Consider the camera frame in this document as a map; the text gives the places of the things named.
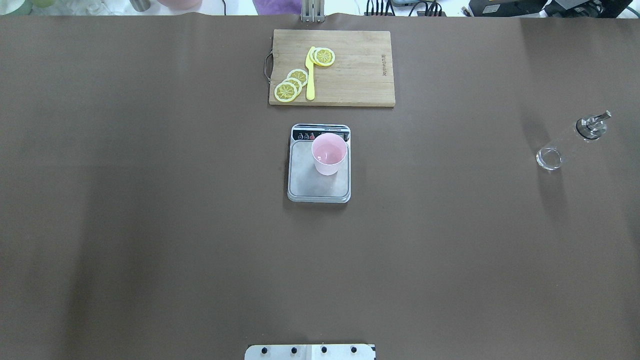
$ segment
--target gray table surface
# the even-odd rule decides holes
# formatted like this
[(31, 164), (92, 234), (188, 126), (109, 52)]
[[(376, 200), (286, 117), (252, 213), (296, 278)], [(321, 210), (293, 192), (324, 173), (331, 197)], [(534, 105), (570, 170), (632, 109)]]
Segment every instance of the gray table surface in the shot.
[[(269, 106), (276, 28), (391, 30), (397, 105)], [(640, 358), (640, 22), (0, 21), (0, 358)], [(538, 147), (609, 132), (555, 174)], [(297, 122), (347, 204), (286, 196)]]

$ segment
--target yellow knife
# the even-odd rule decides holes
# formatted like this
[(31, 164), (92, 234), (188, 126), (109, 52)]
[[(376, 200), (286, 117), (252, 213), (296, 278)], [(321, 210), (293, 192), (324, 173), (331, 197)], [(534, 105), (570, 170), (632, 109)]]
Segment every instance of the yellow knife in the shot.
[(311, 61), (311, 54), (316, 50), (315, 46), (312, 46), (307, 53), (307, 59), (305, 59), (305, 66), (308, 70), (307, 79), (307, 100), (313, 100), (316, 98), (316, 84), (314, 83), (314, 62)]

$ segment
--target metal handle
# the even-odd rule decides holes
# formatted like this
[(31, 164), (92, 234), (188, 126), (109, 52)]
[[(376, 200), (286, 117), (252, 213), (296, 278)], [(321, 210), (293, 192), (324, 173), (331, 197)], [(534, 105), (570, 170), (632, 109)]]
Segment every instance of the metal handle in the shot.
[[(271, 84), (271, 74), (267, 75), (267, 62), (269, 58), (273, 59), (273, 48), (269, 50), (269, 54), (264, 58), (264, 77), (267, 78), (267, 82)], [(271, 72), (273, 72), (273, 61), (271, 62)]]

